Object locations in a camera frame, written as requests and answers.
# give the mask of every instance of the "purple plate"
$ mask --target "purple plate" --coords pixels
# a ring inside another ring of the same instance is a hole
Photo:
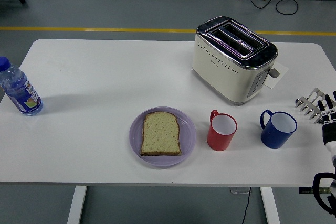
[[[181,156],[141,156],[140,149],[142,143],[142,127],[143,120],[148,113],[155,111],[164,111],[174,114],[177,117],[177,122],[180,125],[180,148],[182,151]],[[196,144],[196,128],[191,119],[179,111],[170,107],[156,107],[142,112],[133,121],[130,128],[130,143],[135,154],[142,160],[154,165],[154,166],[171,166],[178,164],[190,156]]]

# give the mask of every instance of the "water bottle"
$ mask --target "water bottle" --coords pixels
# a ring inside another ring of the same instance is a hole
[[[0,87],[23,115],[35,115],[41,111],[43,101],[27,76],[6,57],[0,57]]]

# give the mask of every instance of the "yellow floor line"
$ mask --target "yellow floor line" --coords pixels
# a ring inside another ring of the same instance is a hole
[[[0,27],[1,31],[105,31],[128,33],[195,33],[195,29],[159,29],[159,28],[94,28],[94,27]],[[255,31],[263,35],[303,35],[303,36],[336,36],[333,32],[319,31]]]

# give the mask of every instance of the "gray floor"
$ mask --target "gray floor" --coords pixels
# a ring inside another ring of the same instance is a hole
[[[255,31],[311,32],[263,36],[273,42],[317,43],[336,67],[335,35],[314,34],[336,31],[336,0],[296,0],[299,8],[294,15],[278,13],[277,0],[264,9],[255,8],[250,0],[26,1],[0,0],[0,55],[17,65],[41,38],[194,40],[193,33],[54,31],[48,27],[195,29],[213,17],[228,16]],[[286,13],[296,10],[293,1],[282,1],[278,7]],[[63,185],[0,185],[0,223],[66,223],[73,190],[74,186]],[[274,194],[282,224],[335,223],[313,195],[300,195],[298,188],[274,188]],[[232,195],[229,188],[95,186],[88,189],[82,223],[241,223],[246,204],[246,195]],[[152,221],[148,209],[155,210]],[[253,188],[245,223],[267,223],[258,188]]]

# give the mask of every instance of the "toaster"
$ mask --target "toaster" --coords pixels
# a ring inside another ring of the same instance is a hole
[[[196,30],[193,70],[232,104],[256,96],[272,69],[278,49],[239,22],[216,17]]]

